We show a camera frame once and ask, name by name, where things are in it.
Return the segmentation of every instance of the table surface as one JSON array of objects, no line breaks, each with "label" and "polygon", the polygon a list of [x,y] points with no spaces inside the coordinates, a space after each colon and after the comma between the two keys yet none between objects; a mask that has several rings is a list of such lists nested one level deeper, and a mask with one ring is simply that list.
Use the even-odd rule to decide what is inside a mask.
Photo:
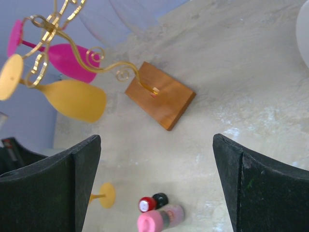
[{"label": "table surface", "polygon": [[132,36],[107,54],[150,62],[197,96],[165,131],[125,95],[130,81],[107,73],[93,82],[108,97],[100,121],[58,116],[55,147],[102,137],[93,193],[106,181],[117,191],[112,209],[92,202],[84,231],[136,231],[139,199],[164,192],[186,209],[186,221],[171,232],[231,232],[212,151],[216,133],[309,170],[309,69],[295,36],[304,2],[193,0],[161,18],[160,38],[143,43]]}]

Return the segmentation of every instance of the wooden block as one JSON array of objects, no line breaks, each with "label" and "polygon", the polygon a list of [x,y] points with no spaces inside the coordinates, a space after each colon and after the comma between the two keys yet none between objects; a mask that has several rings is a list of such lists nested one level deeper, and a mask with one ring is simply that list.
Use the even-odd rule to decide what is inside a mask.
[{"label": "wooden block", "polygon": [[155,66],[144,62],[140,68],[142,82],[160,90],[154,98],[133,79],[126,94],[166,130],[171,131],[196,93]]}]

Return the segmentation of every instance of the pink lid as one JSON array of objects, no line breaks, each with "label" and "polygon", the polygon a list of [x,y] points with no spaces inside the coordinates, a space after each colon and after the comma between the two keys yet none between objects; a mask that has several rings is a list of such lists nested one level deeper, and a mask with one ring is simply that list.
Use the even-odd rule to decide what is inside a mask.
[{"label": "pink lid", "polygon": [[163,219],[157,210],[148,211],[137,220],[139,232],[162,232]]},{"label": "pink lid", "polygon": [[9,38],[7,55],[10,57],[13,55],[21,42],[21,37],[23,34],[23,23],[20,20],[17,20],[12,28],[12,32]]}]

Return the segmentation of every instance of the bottle cap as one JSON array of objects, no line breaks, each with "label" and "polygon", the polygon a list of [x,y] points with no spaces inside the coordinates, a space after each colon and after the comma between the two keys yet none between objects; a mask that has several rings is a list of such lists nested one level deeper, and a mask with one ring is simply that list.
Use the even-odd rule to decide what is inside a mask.
[{"label": "bottle cap", "polygon": [[162,192],[155,194],[153,199],[156,201],[156,209],[162,208],[169,203],[167,195]]},{"label": "bottle cap", "polygon": [[143,197],[139,201],[139,210],[142,213],[154,210],[156,208],[156,201],[151,197]]}]

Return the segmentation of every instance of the gold scroll wire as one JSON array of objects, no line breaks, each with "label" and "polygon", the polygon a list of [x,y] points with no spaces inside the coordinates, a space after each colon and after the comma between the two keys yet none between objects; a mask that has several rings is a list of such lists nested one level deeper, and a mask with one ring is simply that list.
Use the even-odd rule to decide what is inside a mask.
[{"label": "gold scroll wire", "polygon": [[[34,16],[25,18],[24,21],[23,21],[23,24],[24,24],[27,20],[30,20],[33,23],[33,25],[35,25],[36,27],[42,28],[41,41],[33,49],[31,49],[30,52],[25,54],[23,56],[23,59],[26,59],[29,56],[33,55],[43,45],[45,46],[44,51],[37,55],[32,70],[30,70],[25,77],[26,86],[29,87],[29,88],[36,87],[36,85],[38,85],[40,83],[40,81],[42,80],[42,78],[46,75],[46,71],[47,71],[47,68],[49,66],[48,51],[49,51],[49,48],[50,48],[50,42],[52,41],[52,39],[56,35],[57,30],[59,30],[59,21],[61,20],[61,17],[63,15],[63,13],[65,12],[69,2],[76,4],[77,0],[65,0],[60,12],[57,11],[57,0],[54,0],[54,12],[52,14],[50,14],[47,19],[45,19],[41,15],[34,15]],[[82,9],[85,2],[86,2],[86,0],[81,1],[81,4],[67,18],[67,20],[65,21],[65,23],[64,23],[64,25],[61,29],[65,28],[67,26],[67,24],[77,16],[77,14]],[[37,74],[38,69],[39,69],[38,67],[39,67],[40,64],[42,64],[42,68],[40,70],[40,73],[39,73],[38,77],[36,78],[36,80],[32,83],[32,82],[29,81],[29,79],[30,79],[31,76]]]},{"label": "gold scroll wire", "polygon": [[[101,48],[101,47],[93,47],[91,49],[89,49],[87,51],[87,54],[86,54],[86,61],[88,64],[85,64],[78,52],[78,49],[77,49],[77,46],[76,44],[74,43],[74,41],[70,38],[70,36],[68,36],[66,33],[64,33],[63,31],[57,31],[57,35],[59,35],[60,37],[64,38],[65,40],[67,40],[69,42],[69,44],[71,45],[71,48],[73,50],[73,53],[74,53],[74,56],[75,58],[77,59],[78,63],[84,68],[86,69],[87,71],[89,72],[92,72],[92,73],[105,73],[105,72],[108,72],[116,67],[119,67],[119,66],[122,66],[120,68],[120,70],[117,72],[117,75],[116,75],[116,78],[118,81],[126,81],[128,78],[129,78],[129,71],[128,69],[131,69],[134,74],[135,74],[135,77],[138,81],[138,83],[143,86],[145,89],[147,89],[148,91],[154,93],[154,94],[158,94],[158,89],[156,88],[151,88],[149,87],[148,85],[144,84],[141,80],[140,80],[140,74],[139,74],[139,70],[138,68],[132,64],[131,62],[128,62],[128,61],[119,61],[119,62],[116,62],[114,64],[111,64],[109,65],[108,67],[106,68],[97,68],[97,67],[94,67],[93,65],[91,65],[91,63],[89,62],[89,55],[91,54],[91,58],[94,62],[100,62],[101,60],[104,59],[104,56],[105,56],[105,52],[104,50]],[[94,49],[99,49],[101,52],[98,53],[98,52],[94,52],[94,53],[91,53],[93,52]],[[100,59],[96,60],[95,59],[95,55],[100,55]]]},{"label": "gold scroll wire", "polygon": [[[105,57],[105,52],[101,47],[93,47],[91,49],[89,49],[86,53],[86,61],[87,64],[85,64],[83,62],[83,60],[81,59],[81,56],[79,54],[79,51],[77,49],[77,46],[75,44],[75,42],[66,34],[64,33],[62,30],[65,29],[65,27],[68,25],[68,23],[70,21],[72,21],[77,15],[78,13],[81,11],[81,9],[84,7],[84,4],[86,3],[86,0],[81,0],[80,5],[74,10],[74,12],[67,18],[67,20],[64,22],[64,25],[62,27],[59,27],[59,21],[62,18],[63,13],[65,12],[68,3],[73,3],[76,4],[77,0],[65,0],[61,10],[58,12],[57,11],[57,0],[54,0],[54,12],[52,14],[50,14],[46,19],[41,16],[41,15],[34,15],[31,16],[30,18],[25,18],[24,21],[26,20],[31,20],[31,22],[33,23],[33,25],[35,25],[36,27],[42,28],[42,35],[41,35],[41,41],[27,54],[25,54],[23,56],[23,59],[26,59],[27,57],[31,56],[32,54],[34,54],[36,51],[38,51],[42,45],[45,45],[45,49],[43,52],[41,52],[40,54],[37,55],[34,66],[32,68],[32,70],[26,75],[25,78],[25,83],[26,86],[29,88],[34,88],[36,87],[37,84],[40,83],[40,81],[42,80],[42,78],[45,76],[46,74],[46,70],[48,68],[49,65],[49,56],[48,56],[48,51],[50,48],[50,42],[52,41],[52,39],[54,38],[55,35],[58,35],[64,39],[66,39],[69,44],[71,45],[71,48],[73,50],[74,56],[77,59],[78,63],[87,71],[92,72],[92,73],[105,73],[108,72],[116,67],[122,66],[117,74],[116,74],[116,78],[118,81],[126,81],[129,76],[130,73],[128,71],[128,69],[131,69],[134,74],[135,77],[138,81],[138,83],[143,86],[145,89],[147,89],[148,91],[154,93],[155,95],[158,94],[159,90],[157,88],[150,88],[148,85],[144,84],[141,80],[140,80],[140,74],[139,74],[139,70],[137,69],[137,67],[128,61],[119,61],[116,62],[112,65],[109,65],[106,68],[97,68],[95,66],[93,66],[90,63],[89,60],[89,56],[91,57],[91,59],[94,62],[100,62],[101,60],[104,59]],[[94,49],[99,49],[100,52],[94,52]],[[29,78],[36,74],[38,72],[38,66],[43,62],[43,66],[41,68],[40,74],[37,77],[37,79],[30,84],[31,82],[29,81]]]}]

